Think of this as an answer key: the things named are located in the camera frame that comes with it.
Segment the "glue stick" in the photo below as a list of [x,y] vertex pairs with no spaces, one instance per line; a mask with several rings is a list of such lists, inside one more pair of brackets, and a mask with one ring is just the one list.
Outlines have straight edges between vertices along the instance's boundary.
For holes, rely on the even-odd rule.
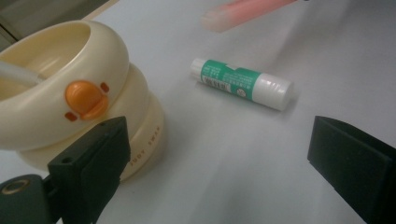
[[280,77],[213,60],[195,59],[191,74],[208,86],[277,110],[286,108],[293,86]]

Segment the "pink object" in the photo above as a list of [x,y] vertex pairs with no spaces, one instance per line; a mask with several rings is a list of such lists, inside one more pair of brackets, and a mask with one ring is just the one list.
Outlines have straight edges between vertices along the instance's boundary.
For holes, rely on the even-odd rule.
[[207,30],[223,32],[295,1],[236,0],[207,11],[201,22]]

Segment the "white table surface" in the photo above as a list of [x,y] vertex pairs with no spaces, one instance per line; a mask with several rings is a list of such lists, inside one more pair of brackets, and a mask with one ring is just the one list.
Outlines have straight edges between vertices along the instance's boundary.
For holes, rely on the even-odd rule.
[[[166,116],[166,146],[121,184],[99,223],[364,223],[309,164],[316,115],[396,147],[396,1],[298,1],[225,33],[225,0],[120,0],[95,18],[124,40]],[[292,80],[278,112],[197,83],[196,57]],[[0,151],[0,181],[40,174]]]

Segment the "green label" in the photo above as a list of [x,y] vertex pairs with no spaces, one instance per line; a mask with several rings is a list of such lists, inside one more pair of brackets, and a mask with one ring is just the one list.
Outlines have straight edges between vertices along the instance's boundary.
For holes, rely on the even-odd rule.
[[201,80],[209,86],[252,100],[254,83],[260,74],[208,60],[201,70]]

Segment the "white surface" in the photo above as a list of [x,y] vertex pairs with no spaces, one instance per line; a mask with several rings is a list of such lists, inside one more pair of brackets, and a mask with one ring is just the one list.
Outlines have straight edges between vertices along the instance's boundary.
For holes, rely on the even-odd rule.
[[[97,21],[125,41],[166,116],[167,147],[123,183],[99,223],[364,223],[306,159],[315,115],[396,147],[396,1],[298,1],[222,34],[225,0],[120,0]],[[278,112],[197,83],[215,59],[294,81]],[[1,181],[43,174],[0,151]]]

